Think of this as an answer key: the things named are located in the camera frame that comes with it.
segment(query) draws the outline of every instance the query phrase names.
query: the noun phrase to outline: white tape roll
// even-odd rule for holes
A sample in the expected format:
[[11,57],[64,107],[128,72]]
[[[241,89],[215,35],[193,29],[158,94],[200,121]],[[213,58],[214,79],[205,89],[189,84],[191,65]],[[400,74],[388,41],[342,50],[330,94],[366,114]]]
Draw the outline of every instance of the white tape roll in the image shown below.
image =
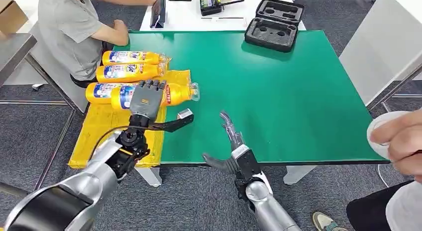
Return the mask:
[[396,112],[390,112],[382,114],[381,116],[375,118],[368,126],[368,129],[366,130],[366,138],[368,139],[369,145],[372,147],[372,149],[378,153],[380,156],[388,159],[388,147],[390,146],[390,143],[385,144],[377,144],[373,143],[369,140],[369,137],[371,136],[371,133],[374,129],[381,126],[382,124],[385,124],[388,121],[391,121],[393,119],[396,119],[400,116],[403,116],[407,113],[407,111],[396,111]]

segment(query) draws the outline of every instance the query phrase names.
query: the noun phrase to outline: cable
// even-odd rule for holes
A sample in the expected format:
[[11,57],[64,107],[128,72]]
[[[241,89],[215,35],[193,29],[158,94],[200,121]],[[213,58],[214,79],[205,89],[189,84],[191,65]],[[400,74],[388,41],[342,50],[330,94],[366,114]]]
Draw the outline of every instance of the cable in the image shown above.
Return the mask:
[[89,160],[91,160],[91,158],[92,158],[92,156],[93,156],[93,154],[94,154],[94,151],[95,151],[95,149],[97,148],[97,146],[98,146],[98,144],[101,142],[101,140],[106,136],[106,135],[108,135],[108,134],[110,134],[111,132],[113,132],[113,131],[115,131],[115,130],[119,130],[119,129],[127,129],[127,128],[137,128],[137,129],[148,129],[148,130],[160,130],[160,129],[156,129],[156,128],[152,128],[152,127],[143,127],[143,126],[137,126],[137,125],[122,125],[122,126],[118,126],[118,127],[115,127],[115,128],[112,128],[112,129],[110,129],[110,130],[108,130],[108,131],[106,131],[99,139],[98,139],[98,141],[95,143],[95,145],[94,145],[94,148],[93,148],[93,150],[92,150],[92,152],[91,152],[91,155],[90,155],[90,158],[88,159],[88,161]]
[[384,178],[381,175],[380,166],[381,166],[381,164],[378,164],[378,168],[377,168],[378,176],[381,178],[381,180],[384,183],[384,185],[387,186],[387,188],[389,188],[390,186],[387,185],[387,182],[385,182]]

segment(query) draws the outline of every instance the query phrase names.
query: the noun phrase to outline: white cloth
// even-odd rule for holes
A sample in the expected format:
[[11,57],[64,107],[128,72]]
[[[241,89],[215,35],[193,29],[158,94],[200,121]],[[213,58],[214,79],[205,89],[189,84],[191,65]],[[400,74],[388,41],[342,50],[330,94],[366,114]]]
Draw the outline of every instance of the white cloth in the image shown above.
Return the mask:
[[422,231],[422,184],[401,187],[385,210],[392,231]]

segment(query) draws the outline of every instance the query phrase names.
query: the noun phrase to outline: black pants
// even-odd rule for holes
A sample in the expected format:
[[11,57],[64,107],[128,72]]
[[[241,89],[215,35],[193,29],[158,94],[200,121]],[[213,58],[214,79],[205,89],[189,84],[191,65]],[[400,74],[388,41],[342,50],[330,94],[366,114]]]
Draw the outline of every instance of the black pants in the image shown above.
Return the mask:
[[[106,51],[111,51],[111,50],[113,50],[113,44],[111,44],[111,43],[107,43],[107,42],[104,42],[103,41],[103,51],[102,51],[102,54],[104,54]],[[83,80],[83,81],[81,81],[81,80],[77,80],[76,78],[74,78],[73,76],[72,76],[72,74],[70,75],[70,79],[72,79],[72,82],[74,83],[74,84],[76,84],[76,86],[78,86],[78,87],[81,87],[81,88],[87,88],[87,86],[90,84],[90,83],[96,83],[96,82],[98,82],[97,81],[97,78],[93,78],[93,79],[91,79],[91,80]]]
[[350,202],[346,211],[353,228],[356,231],[391,231],[385,215],[387,204],[399,188],[411,182],[407,181]]

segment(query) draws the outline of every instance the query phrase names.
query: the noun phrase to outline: person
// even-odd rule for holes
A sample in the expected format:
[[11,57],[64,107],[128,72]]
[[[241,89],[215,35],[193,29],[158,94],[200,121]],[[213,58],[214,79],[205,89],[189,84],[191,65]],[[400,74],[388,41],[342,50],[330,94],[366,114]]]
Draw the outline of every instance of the person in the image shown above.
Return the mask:
[[[121,5],[153,5],[156,0],[103,0]],[[113,27],[99,21],[91,0],[39,0],[38,23],[41,36],[59,63],[70,71],[80,87],[95,82],[95,70],[108,43],[124,46],[129,36],[123,21]]]
[[[350,223],[356,231],[422,231],[422,111],[391,120],[371,133],[372,142],[389,142],[389,159],[414,181],[378,191],[347,205]],[[315,212],[319,231],[347,231],[329,216]]]

